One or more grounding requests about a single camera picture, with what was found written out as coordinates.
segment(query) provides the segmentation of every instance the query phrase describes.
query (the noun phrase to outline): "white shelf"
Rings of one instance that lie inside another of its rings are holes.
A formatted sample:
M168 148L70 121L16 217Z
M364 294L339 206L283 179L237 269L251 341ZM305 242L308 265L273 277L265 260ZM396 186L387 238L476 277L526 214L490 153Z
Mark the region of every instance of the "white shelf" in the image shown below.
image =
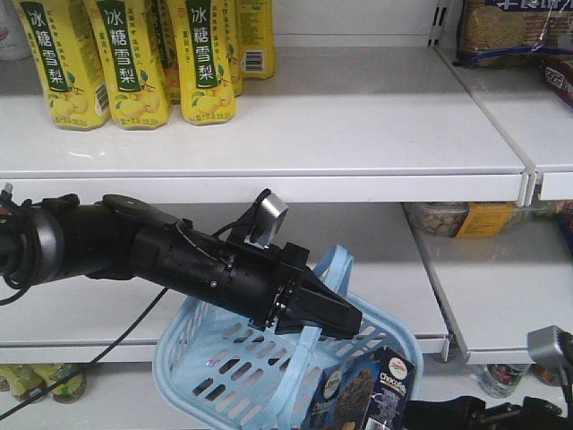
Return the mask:
M530 331L573 331L573 259L557 223L483 239L417 239L468 363L530 363Z
M246 209L237 205L170 205L177 216L193 219L211 233ZM351 290L405 322L424 352L440 352L448 331L399 204L295 204L275 243L294 242L312 250L311 265L334 244L355 256ZM10 294L2 286L3 297ZM0 324L0 363L87 362L127 328L160 287L83 277L33 287L5 306ZM184 295L169 292L126 342L105 361L151 361L161 333Z
M561 388L542 383L533 372L528 372L507 398L495 399L480 388L477 377L479 371L480 366L467 365L461 356L448 363L428 357L424 362L419 400L447 401L459 396L474 396L485 401L486 408L491 408L505 402L522 405L523 398L528 396L550 401L567 415L567 403Z
M477 105L524 161L542 200L573 199L573 110L547 87L536 67L502 70L451 66L455 51L441 52Z
M521 405L524 396L548 400L567 410L560 388L549 387L527 374L506 399L483 392L473 367L457 359L440 363L427 357L420 400L445 401L475 396L488 408L509 401ZM16 406L8 392L0 392L0 412ZM153 383L150 363L105 364L88 373L88 390L71 405L51 399L32 404L2 422L4 430L191 430L204 429L201 422L171 408Z
M17 405L9 392L0 392L0 412ZM84 395L64 405L43 399L16 412L3 430L190 430L207 428L179 412L159 395L151 363L97 366L88 373Z
M425 47L293 48L247 82L224 125L174 107L154 132L52 125L30 60L0 67L0 181L14 198L128 194L154 203L517 201L524 164Z

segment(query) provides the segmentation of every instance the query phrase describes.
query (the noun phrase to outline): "yellow drink bottle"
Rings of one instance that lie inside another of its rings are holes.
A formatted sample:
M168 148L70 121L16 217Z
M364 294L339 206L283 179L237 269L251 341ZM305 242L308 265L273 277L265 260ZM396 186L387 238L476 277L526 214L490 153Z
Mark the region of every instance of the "yellow drink bottle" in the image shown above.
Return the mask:
M98 49L82 0L14 0L58 127L89 130L109 119Z
M175 47L175 34L171 17L169 16L167 0L151 0L151 23L158 42L167 93L173 103L178 103L181 100L179 67Z
M236 22L235 0L225 0L223 16L225 17L225 33L227 35L227 56L229 59L229 69L231 71L231 83L236 96L243 92L243 71L239 56L241 47L239 45L239 30Z
M225 123L236 103L227 57L224 0L168 2L181 83L181 112L195 125Z
M244 78L275 74L275 34L271 0L235 0Z
M46 383L30 365L0 365L0 375L8 381L10 392L25 401L46 389Z
M171 113L150 0L84 0L96 34L114 121L154 129Z

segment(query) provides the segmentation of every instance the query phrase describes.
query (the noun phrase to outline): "light blue basket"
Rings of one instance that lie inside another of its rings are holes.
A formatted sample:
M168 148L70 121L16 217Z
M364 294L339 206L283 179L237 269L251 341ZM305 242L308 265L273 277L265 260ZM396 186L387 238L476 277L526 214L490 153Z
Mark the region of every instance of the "light blue basket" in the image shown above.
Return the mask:
M153 376L176 409L211 429L287 430L299 426L322 369L389 345L416 365L417 398L423 357L412 332L395 317L347 293L353 257L334 246L314 268L332 290L363 312L352 340L249 328L248 319L189 297L159 340Z

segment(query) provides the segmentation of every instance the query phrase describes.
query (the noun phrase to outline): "robotic arm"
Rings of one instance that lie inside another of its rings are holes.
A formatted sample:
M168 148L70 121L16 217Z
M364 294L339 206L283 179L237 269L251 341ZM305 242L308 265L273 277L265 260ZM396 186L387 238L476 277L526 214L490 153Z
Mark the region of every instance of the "robotic arm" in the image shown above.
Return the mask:
M87 275L140 277L223 307L275 333L305 325L351 339L362 313L330 291L306 265L309 251L270 241L287 207L263 191L236 222L213 236L145 202L104 195L81 205L76 194L17 205L0 194L0 275L20 293L31 286ZM227 240L218 238L230 229Z

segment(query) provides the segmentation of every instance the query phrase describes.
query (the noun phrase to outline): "food package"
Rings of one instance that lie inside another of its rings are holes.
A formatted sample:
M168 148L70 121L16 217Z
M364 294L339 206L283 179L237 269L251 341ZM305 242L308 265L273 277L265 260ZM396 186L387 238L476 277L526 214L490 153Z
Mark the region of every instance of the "food package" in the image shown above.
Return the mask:
M111 116L126 129L154 129L171 112L151 25L150 0L84 0L104 67Z
M415 365L388 346L322 371L301 430L402 430Z
M225 0L170 0L168 5L183 118L195 125L229 121L236 101L227 56Z
M89 130L109 119L96 41L82 0L14 0L58 127Z
M324 369L301 429L359 430L380 366L372 353Z
M573 107L573 56L547 56L541 66L541 79Z
M573 211L559 219L559 227L569 250L573 253Z
M275 34L271 0L235 0L244 78L275 74Z
M441 237L493 237L526 221L557 219L563 202L539 202L518 208L513 202L408 202L413 228Z
M175 48L175 33L169 16L167 0L151 0L151 25L158 42L159 57L165 73L167 93L172 103L181 100L179 67Z
M571 54L572 13L570 0L465 0L458 59L466 66L507 67Z

